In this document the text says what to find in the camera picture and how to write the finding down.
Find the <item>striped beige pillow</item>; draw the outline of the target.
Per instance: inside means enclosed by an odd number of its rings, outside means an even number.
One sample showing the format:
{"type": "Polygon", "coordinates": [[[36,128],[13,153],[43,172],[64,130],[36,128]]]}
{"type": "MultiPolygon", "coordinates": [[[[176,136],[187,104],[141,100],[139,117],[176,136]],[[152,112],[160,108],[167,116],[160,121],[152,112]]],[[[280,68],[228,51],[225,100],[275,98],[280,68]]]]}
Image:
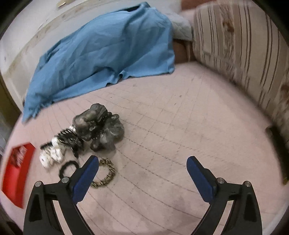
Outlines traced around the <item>striped beige pillow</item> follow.
{"type": "Polygon", "coordinates": [[[212,1],[193,13],[198,62],[236,83],[288,141],[288,45],[252,1],[212,1]]]}

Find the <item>blue cloth sheet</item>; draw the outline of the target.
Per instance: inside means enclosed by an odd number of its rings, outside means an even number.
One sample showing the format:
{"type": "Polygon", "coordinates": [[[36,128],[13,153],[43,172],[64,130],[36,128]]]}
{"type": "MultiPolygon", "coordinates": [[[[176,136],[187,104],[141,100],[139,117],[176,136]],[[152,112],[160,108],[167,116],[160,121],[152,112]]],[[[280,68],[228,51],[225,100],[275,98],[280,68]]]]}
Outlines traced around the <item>blue cloth sheet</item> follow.
{"type": "Polygon", "coordinates": [[[169,18],[146,2],[94,18],[40,57],[23,122],[52,103],[120,79],[174,72],[172,35],[169,18]]]}

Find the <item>grey velvet scrunchie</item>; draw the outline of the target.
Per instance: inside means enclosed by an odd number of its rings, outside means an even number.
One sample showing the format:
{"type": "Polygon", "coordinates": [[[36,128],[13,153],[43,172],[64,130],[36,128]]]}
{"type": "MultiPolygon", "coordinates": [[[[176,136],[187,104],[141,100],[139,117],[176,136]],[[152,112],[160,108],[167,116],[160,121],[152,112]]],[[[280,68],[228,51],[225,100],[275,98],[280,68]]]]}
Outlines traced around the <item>grey velvet scrunchie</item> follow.
{"type": "Polygon", "coordinates": [[[114,151],[115,143],[124,136],[124,126],[119,115],[111,113],[100,103],[76,115],[72,125],[79,138],[91,143],[90,148],[94,152],[101,149],[114,151]]]}

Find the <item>black white hair clip bundle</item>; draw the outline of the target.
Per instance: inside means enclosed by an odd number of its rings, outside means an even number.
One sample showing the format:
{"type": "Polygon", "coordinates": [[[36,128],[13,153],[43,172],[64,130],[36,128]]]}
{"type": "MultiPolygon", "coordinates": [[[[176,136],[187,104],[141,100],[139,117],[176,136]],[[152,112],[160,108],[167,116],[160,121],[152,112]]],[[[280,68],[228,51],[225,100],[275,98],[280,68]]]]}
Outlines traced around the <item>black white hair clip bundle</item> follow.
{"type": "Polygon", "coordinates": [[[45,169],[49,169],[54,163],[61,163],[64,160],[68,149],[77,159],[79,151],[83,150],[84,140],[81,139],[73,126],[61,130],[50,142],[40,146],[40,162],[45,169]]]}

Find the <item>pink quilted bedspread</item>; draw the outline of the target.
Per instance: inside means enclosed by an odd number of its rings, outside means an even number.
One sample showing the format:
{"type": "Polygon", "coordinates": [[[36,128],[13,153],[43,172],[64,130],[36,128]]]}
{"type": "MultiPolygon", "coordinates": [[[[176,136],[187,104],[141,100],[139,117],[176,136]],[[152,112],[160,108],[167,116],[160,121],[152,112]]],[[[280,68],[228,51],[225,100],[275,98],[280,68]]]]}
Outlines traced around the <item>pink quilted bedspread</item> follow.
{"type": "Polygon", "coordinates": [[[94,103],[119,114],[125,128],[114,152],[98,152],[114,163],[115,178],[78,204],[95,234],[190,234],[208,208],[186,170],[190,156],[229,183],[251,182],[263,234],[274,230],[288,206],[288,186],[265,132],[270,122],[235,86],[196,62],[177,65],[171,75],[126,79],[18,122],[1,172],[13,146],[39,147],[94,103]]]}

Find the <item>dark red polka-dot scrunchie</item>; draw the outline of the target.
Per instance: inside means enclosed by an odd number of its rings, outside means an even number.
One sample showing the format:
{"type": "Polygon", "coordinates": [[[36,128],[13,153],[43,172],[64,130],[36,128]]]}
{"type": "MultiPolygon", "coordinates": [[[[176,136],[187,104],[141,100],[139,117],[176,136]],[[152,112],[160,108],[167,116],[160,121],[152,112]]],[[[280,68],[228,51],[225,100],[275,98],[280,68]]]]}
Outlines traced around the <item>dark red polka-dot scrunchie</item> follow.
{"type": "Polygon", "coordinates": [[[11,152],[11,163],[15,167],[21,167],[21,164],[23,163],[25,154],[27,152],[27,148],[25,146],[20,146],[12,149],[11,152]]]}

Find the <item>grey quilted cushion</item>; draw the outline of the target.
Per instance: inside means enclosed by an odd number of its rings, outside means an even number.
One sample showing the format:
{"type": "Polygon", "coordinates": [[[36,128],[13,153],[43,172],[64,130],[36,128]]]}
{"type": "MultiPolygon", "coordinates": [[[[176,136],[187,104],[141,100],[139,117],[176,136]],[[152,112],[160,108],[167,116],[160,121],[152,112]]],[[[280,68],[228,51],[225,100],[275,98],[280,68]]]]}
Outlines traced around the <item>grey quilted cushion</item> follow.
{"type": "Polygon", "coordinates": [[[164,13],[172,23],[173,38],[176,40],[192,41],[193,32],[187,19],[175,12],[164,13]]]}

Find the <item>red tray box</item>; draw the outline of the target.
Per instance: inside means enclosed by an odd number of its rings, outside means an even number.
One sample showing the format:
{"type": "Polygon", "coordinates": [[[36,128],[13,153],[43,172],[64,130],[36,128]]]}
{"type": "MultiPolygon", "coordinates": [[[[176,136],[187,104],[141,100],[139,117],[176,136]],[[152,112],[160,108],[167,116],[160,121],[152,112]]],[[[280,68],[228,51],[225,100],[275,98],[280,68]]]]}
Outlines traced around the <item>red tray box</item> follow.
{"type": "Polygon", "coordinates": [[[27,142],[13,148],[10,151],[8,162],[5,168],[2,192],[14,205],[23,209],[23,194],[25,189],[25,182],[27,179],[27,174],[29,171],[31,159],[35,151],[35,147],[32,143],[27,142]],[[25,146],[27,148],[27,152],[25,154],[21,167],[15,167],[11,163],[11,152],[13,148],[20,146],[25,146]]]}

